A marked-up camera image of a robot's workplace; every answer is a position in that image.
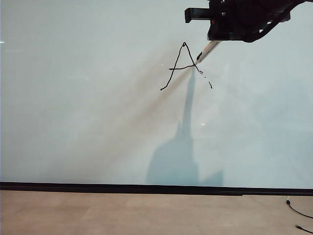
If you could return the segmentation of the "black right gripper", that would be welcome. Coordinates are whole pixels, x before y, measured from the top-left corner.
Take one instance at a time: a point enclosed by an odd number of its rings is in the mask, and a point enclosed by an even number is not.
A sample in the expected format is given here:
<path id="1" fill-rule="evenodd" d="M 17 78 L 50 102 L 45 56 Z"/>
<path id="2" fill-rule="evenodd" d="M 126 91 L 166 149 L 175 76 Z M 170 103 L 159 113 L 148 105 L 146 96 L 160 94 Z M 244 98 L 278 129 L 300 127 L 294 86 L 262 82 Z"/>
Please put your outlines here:
<path id="1" fill-rule="evenodd" d="M 264 30 L 268 23 L 285 18 L 290 0 L 210 0 L 207 8 L 189 7 L 184 11 L 185 22 L 210 21 L 209 41 L 241 41 L 246 35 Z"/>

